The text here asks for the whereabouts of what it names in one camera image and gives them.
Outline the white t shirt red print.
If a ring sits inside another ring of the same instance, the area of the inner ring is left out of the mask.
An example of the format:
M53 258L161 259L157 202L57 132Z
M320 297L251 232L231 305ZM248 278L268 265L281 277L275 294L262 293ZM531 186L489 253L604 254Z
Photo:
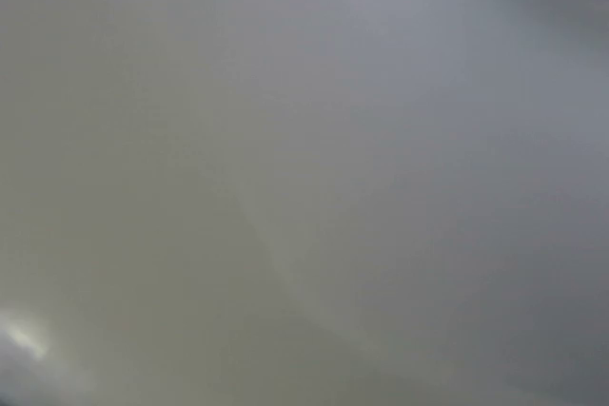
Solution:
M604 405L608 0L1 0L5 405Z

